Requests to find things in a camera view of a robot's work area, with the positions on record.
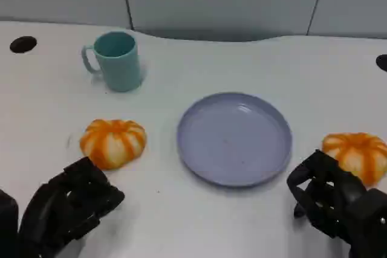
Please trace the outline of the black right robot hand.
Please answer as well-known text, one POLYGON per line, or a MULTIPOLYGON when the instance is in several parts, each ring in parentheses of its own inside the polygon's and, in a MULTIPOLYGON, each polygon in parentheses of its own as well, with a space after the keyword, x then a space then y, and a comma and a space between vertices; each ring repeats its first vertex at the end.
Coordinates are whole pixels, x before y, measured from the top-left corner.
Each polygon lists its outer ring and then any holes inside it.
POLYGON ((350 245, 350 257, 386 257, 386 193, 367 189, 334 158, 315 150, 288 176, 293 216, 350 245))

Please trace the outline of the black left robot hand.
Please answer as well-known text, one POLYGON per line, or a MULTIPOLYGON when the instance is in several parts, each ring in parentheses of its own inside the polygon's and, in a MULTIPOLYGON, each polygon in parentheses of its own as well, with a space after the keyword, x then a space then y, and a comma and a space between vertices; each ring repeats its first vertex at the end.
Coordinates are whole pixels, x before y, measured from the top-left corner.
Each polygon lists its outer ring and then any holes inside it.
POLYGON ((87 157, 41 185, 19 227, 19 257, 57 257, 115 210, 125 194, 87 157))

